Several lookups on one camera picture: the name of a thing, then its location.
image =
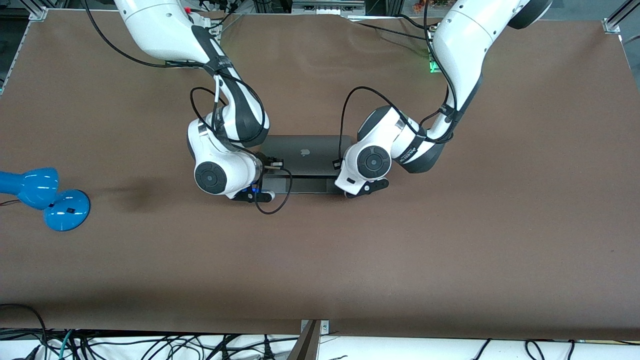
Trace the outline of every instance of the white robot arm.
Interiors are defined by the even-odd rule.
[[[348,197],[386,188],[391,160],[410,173],[431,169],[482,83],[484,56],[509,25],[538,20],[552,0],[459,0],[438,25],[432,50],[447,76],[448,95],[431,129],[391,106],[374,110],[347,149],[335,184]]]
[[[206,28],[209,19],[187,13],[179,0],[115,0],[116,7],[145,53],[165,61],[194,61],[228,99],[216,113],[192,121],[188,145],[194,178],[203,191],[233,199],[262,172],[262,162],[241,147],[261,144],[269,118],[257,95],[242,82],[231,61]]]

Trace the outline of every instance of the table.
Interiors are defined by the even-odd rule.
[[[117,13],[95,18],[150,60]],[[247,15],[223,46],[274,135],[337,134],[358,85],[415,119],[444,97],[420,40],[337,16]],[[0,300],[56,328],[295,333],[328,318],[342,334],[640,339],[640,95],[618,37],[599,22],[507,29],[483,71],[431,171],[394,165],[384,191],[292,195],[265,217],[193,181],[188,92],[212,86],[204,71],[137,65],[83,12],[51,10],[0,100],[0,168],[54,166],[92,212],[54,233],[2,208]],[[355,95],[346,134],[382,104]]]

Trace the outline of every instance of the black cable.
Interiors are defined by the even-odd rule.
[[[225,338],[226,338],[226,337],[227,337],[227,335],[224,335],[224,336],[222,337],[222,341],[223,341],[223,342],[225,341]],[[229,351],[228,351],[228,349],[227,349],[227,344],[224,344],[224,343],[222,344],[221,352],[222,352],[222,357],[227,357],[227,356],[229,356]]]
[[[76,340],[69,337],[69,339],[67,339],[67,344],[69,346],[69,349],[71,350],[71,358],[72,359],[80,359],[80,355],[78,355],[78,347],[76,346]]]
[[[566,356],[566,360],[571,360],[571,356],[573,355],[573,350],[575,348],[575,341],[569,340],[571,343],[571,347],[569,348],[569,354]]]
[[[424,37],[427,38],[427,39],[429,38],[429,26],[427,25],[427,11],[428,10],[429,10],[429,4],[428,4],[428,2],[425,2],[424,3],[424,13],[423,13],[423,16],[422,16],[422,26],[424,27]],[[427,40],[427,47],[429,48],[429,52],[431,53],[431,56],[433,57],[433,61],[435,61],[435,63],[438,65],[438,67],[440,68],[440,71],[442,71],[442,75],[444,75],[444,78],[447,80],[447,84],[451,88],[451,93],[453,95],[453,108],[455,110],[457,110],[458,109],[458,97],[456,96],[456,88],[453,86],[453,82],[451,81],[451,78],[449,77],[449,75],[447,73],[447,70],[442,67],[442,64],[440,63],[440,60],[438,60],[438,56],[436,55],[436,52],[433,50],[433,46],[431,45],[431,42],[429,40]]]
[[[432,117],[434,117],[434,116],[438,115],[439,113],[440,113],[440,110],[438,109],[438,110],[434,111],[432,114],[430,114],[429,116],[427,116],[427,117],[425,117],[424,119],[422,119],[422,120],[420,121],[420,124],[419,124],[419,125],[420,125],[420,127],[422,127],[422,125],[424,124],[424,122],[425,122],[425,121],[427,121],[427,120],[431,119]]]
[[[148,359],[148,360],[153,360],[153,358],[155,358],[155,356],[156,356],[156,355],[158,355],[158,353],[160,353],[160,351],[162,351],[162,349],[164,349],[164,348],[166,348],[166,347],[171,347],[171,346],[172,346],[172,343],[173,343],[174,341],[178,341],[178,340],[184,340],[184,341],[186,341],[185,339],[182,339],[182,336],[177,336],[177,337],[176,337],[176,338],[174,338],[174,339],[169,339],[169,336],[165,336],[165,338],[166,338],[166,340],[167,340],[166,344],[164,344],[164,345],[163,345],[163,346],[161,346],[159,349],[157,349],[157,350],[156,350],[156,352],[154,352],[154,353],[149,357],[149,359]]]
[[[47,341],[51,341],[51,340],[58,340],[60,342],[62,342],[62,339],[64,337],[63,334],[66,334],[67,332],[56,332],[56,331],[45,331],[44,334],[46,335]],[[59,352],[56,351],[59,350],[60,348],[56,348],[53,345],[50,345],[48,342],[44,343],[41,339],[41,335],[42,335],[42,330],[33,330],[33,329],[5,329],[2,331],[1,333],[2,335],[7,335],[7,334],[19,334],[18,336],[14,336],[11,339],[17,339],[17,338],[24,338],[25,336],[33,336],[34,338],[36,338],[36,340],[40,341],[40,343],[45,346],[45,353],[47,351],[51,351],[55,354],[56,357],[58,357]]]
[[[204,354],[204,349],[205,346],[202,344],[202,341],[200,341],[200,338],[197,337],[196,341],[198,342],[198,346],[200,346],[200,350],[202,351],[202,360],[204,360],[205,354]]]
[[[538,353],[540,354],[540,359],[536,359],[529,352],[529,344],[531,343],[536,347],[536,349],[538,349]],[[538,344],[533,340],[527,340],[524,342],[524,350],[527,352],[527,355],[531,358],[531,360],[545,360],[545,355],[542,354],[542,350],[540,350],[540,347],[538,346]]]
[[[137,345],[137,344],[142,344],[142,343],[156,343],[156,345],[157,345],[157,342],[158,342],[157,339],[132,341],[130,343],[115,343],[115,342],[111,342],[111,341],[100,341],[99,343],[92,343],[91,346],[97,346],[97,345]]]
[[[100,28],[98,28],[98,24],[95,23],[95,20],[93,19],[93,15],[91,14],[91,11],[89,10],[89,5],[87,4],[86,0],[81,0],[81,5],[83,6],[84,10],[86,10],[86,14],[87,16],[89,16],[89,21],[91,21],[91,24],[93,25],[93,28],[96,30],[96,32],[98,33],[98,35],[100,35],[100,37],[104,40],[105,43],[107,43],[108,46],[110,46],[110,48],[112,48],[113,50],[115,50],[118,54],[124,56],[125,58],[139,63],[141,65],[146,65],[146,66],[150,66],[150,67],[162,67],[162,68],[167,68],[167,67],[193,67],[193,66],[202,66],[201,63],[193,63],[193,64],[169,64],[169,65],[159,65],[159,64],[154,64],[154,63],[149,63],[146,61],[142,61],[139,59],[134,58],[133,56],[125,53],[124,51],[120,50],[119,48],[117,48],[115,45],[113,45],[109,39],[107,39],[104,34],[102,33],[102,31],[100,30]]]
[[[278,343],[281,341],[294,341],[297,340],[298,338],[282,338],[282,339],[274,339],[274,340],[269,340],[270,343]],[[240,348],[236,351],[234,351],[232,354],[230,354],[228,357],[223,357],[221,360],[229,360],[232,356],[236,355],[237,353],[239,353],[240,351],[247,351],[247,350],[255,350],[255,347],[258,347],[260,345],[264,345],[264,341],[261,343],[256,343],[253,345],[249,345],[243,348]]]
[[[202,90],[202,91],[206,91],[208,93],[210,93],[211,95],[213,95],[214,97],[216,96],[216,93],[213,92],[211,89],[208,88],[204,88],[202,86],[196,86],[193,89],[191,89],[192,93],[195,92],[196,90]],[[222,105],[227,105],[227,102],[224,101],[221,97],[218,98],[219,102],[222,102]]]
[[[273,215],[273,214],[277,213],[278,211],[280,211],[280,209],[282,209],[284,204],[287,203],[287,200],[289,200],[289,196],[291,195],[291,188],[293,187],[293,174],[291,173],[291,171],[285,169],[284,167],[281,167],[279,170],[282,170],[282,171],[286,172],[287,174],[289,174],[289,188],[287,189],[287,196],[285,196],[285,198],[282,201],[282,203],[273,211],[264,211],[260,207],[260,203],[258,202],[257,197],[253,198],[253,202],[255,203],[255,207],[258,208],[258,210],[261,213],[265,214],[265,215]],[[260,175],[260,179],[258,180],[258,182],[259,182],[258,192],[260,192],[262,190],[262,175]]]
[[[258,102],[258,105],[260,105],[260,112],[262,113],[262,121],[260,122],[260,129],[258,130],[258,132],[247,138],[247,139],[240,139],[240,136],[238,136],[238,140],[231,140],[232,142],[236,142],[236,143],[243,143],[243,142],[251,142],[254,141],[255,139],[257,139],[258,137],[260,137],[260,135],[262,134],[262,132],[264,131],[264,124],[266,122],[266,118],[267,118],[267,113],[264,111],[264,105],[262,104],[262,100],[260,100],[260,97],[258,96],[258,93],[255,92],[255,90],[249,86],[249,84],[245,83],[244,81],[234,78],[231,75],[227,75],[223,72],[218,73],[218,75],[222,78],[225,79],[229,79],[229,80],[233,80],[236,83],[239,83],[241,85],[243,85],[247,91],[249,91],[251,93],[251,95],[253,95],[253,97],[255,98],[255,100]]]
[[[211,360],[218,352],[220,352],[223,346],[227,346],[227,344],[229,344],[231,341],[235,340],[238,337],[240,337],[240,335],[238,334],[231,334],[231,335],[225,336],[222,339],[222,341],[216,345],[214,350],[212,350],[211,353],[209,353],[209,355],[205,360]]]
[[[0,206],[9,206],[9,205],[17,204],[19,202],[20,202],[20,200],[18,200],[18,199],[8,200],[8,201],[5,201],[5,202],[0,202]]]
[[[401,17],[401,18],[407,20],[408,22],[411,22],[411,25],[415,26],[416,28],[424,29],[424,26],[422,26],[422,25],[418,24],[417,22],[413,21],[412,18],[410,18],[409,16],[407,16],[407,15],[405,15],[403,13],[397,14],[396,17]]]
[[[255,135],[250,136],[249,138],[246,138],[246,139],[239,138],[239,136],[238,136],[238,140],[229,139],[229,141],[232,142],[232,143],[243,143],[243,142],[250,142],[250,141],[253,141],[253,140],[257,139],[262,134],[262,132],[264,131],[264,124],[266,122],[266,112],[264,111],[264,105],[262,104],[262,100],[260,100],[260,97],[255,92],[255,90],[252,87],[250,87],[247,83],[245,83],[244,81],[242,81],[240,79],[237,79],[237,78],[234,78],[231,75],[227,75],[227,74],[221,73],[221,72],[216,73],[216,75],[219,75],[220,77],[225,78],[225,79],[233,80],[236,83],[239,83],[239,84],[243,85],[244,87],[246,87],[247,91],[249,91],[254,96],[254,98],[258,102],[258,105],[260,105],[260,111],[262,112],[262,120],[260,122],[260,129],[257,131],[257,133]],[[193,109],[193,112],[198,117],[198,120],[202,121],[204,126],[206,126],[207,129],[209,129],[212,133],[215,133],[215,128],[213,128],[212,125],[209,125],[204,120],[204,118],[202,117],[202,115],[198,111],[198,108],[196,107],[195,101],[193,99],[193,92],[196,91],[196,90],[204,90],[204,91],[209,92],[210,94],[213,94],[214,96],[215,96],[215,93],[212,92],[211,90],[209,90],[207,88],[203,88],[201,86],[198,86],[196,88],[191,89],[191,92],[189,93],[189,99],[191,100],[191,108]]]
[[[145,360],[145,357],[147,357],[147,354],[149,354],[151,352],[151,350],[156,347],[156,345],[159,345],[162,341],[168,341],[169,340],[169,336],[164,336],[162,338],[160,338],[159,340],[156,340],[155,343],[153,345],[151,345],[150,348],[147,349],[147,351],[145,351],[144,354],[142,354],[142,357],[140,358],[141,360]]]
[[[27,309],[31,311],[38,318],[38,322],[40,323],[40,327],[42,328],[42,339],[40,340],[40,342],[44,345],[44,359],[48,359],[47,327],[44,325],[44,320],[42,320],[42,316],[40,316],[40,313],[38,313],[38,311],[36,311],[36,309],[32,308],[31,306],[23,305],[23,304],[7,303],[7,304],[0,304],[0,307],[19,307],[21,309]]]
[[[487,346],[487,345],[489,345],[489,342],[491,342],[491,340],[492,340],[491,338],[488,338],[488,339],[484,342],[484,344],[482,345],[482,347],[480,348],[480,351],[478,351],[478,353],[476,354],[476,357],[474,357],[474,358],[473,358],[473,359],[471,359],[471,360],[478,360],[478,359],[480,359],[480,357],[482,356],[482,353],[484,352],[484,349],[486,348],[486,346]]]
[[[378,29],[378,30],[386,31],[386,32],[388,32],[388,33],[393,33],[393,34],[402,35],[402,36],[405,36],[405,37],[416,38],[416,39],[419,39],[419,40],[425,40],[425,41],[427,40],[426,38],[419,37],[419,36],[417,36],[417,35],[411,35],[411,34],[403,33],[403,32],[396,31],[396,30],[385,29],[385,28],[381,28],[381,27],[379,27],[379,26],[375,26],[375,25],[363,24],[362,22],[357,22],[357,24],[360,24],[360,25],[362,25],[362,26],[366,26],[366,27],[368,27],[368,28],[372,28],[372,29]]]
[[[98,360],[95,357],[99,357],[100,360],[107,360],[105,359],[102,355],[98,354],[96,351],[94,351],[91,347],[88,347],[87,350],[89,350],[89,353],[91,353],[91,356],[93,357],[93,360]]]
[[[176,347],[174,347],[173,345],[171,345],[171,350],[169,350],[169,354],[167,355],[166,360],[170,360],[173,359],[173,356],[181,349],[181,348],[187,348],[190,350],[194,350],[197,354],[198,354],[198,360],[202,360],[202,356],[201,353],[198,351],[198,349],[193,348],[188,346],[188,344],[190,344],[193,340],[195,340],[198,336],[193,336],[191,339],[189,340],[185,340],[185,342],[183,342],[180,345],[177,345]]]
[[[86,355],[86,342],[87,340],[85,337],[80,337],[80,351],[82,352],[84,360],[89,360],[89,357]]]
[[[227,18],[229,18],[231,16],[231,14],[233,14],[233,13],[234,12],[229,11],[229,13],[226,14],[223,18],[218,19],[218,20],[220,20],[219,23],[215,24],[214,26],[209,26],[208,28],[205,28],[205,29],[211,30],[211,29],[217,28],[218,26],[221,26],[225,22],[225,20],[227,20]]]
[[[265,334],[264,335],[264,356],[262,356],[262,360],[275,360],[275,359],[276,359],[275,355],[271,350],[271,345],[269,344],[269,337],[267,336],[267,334]]]

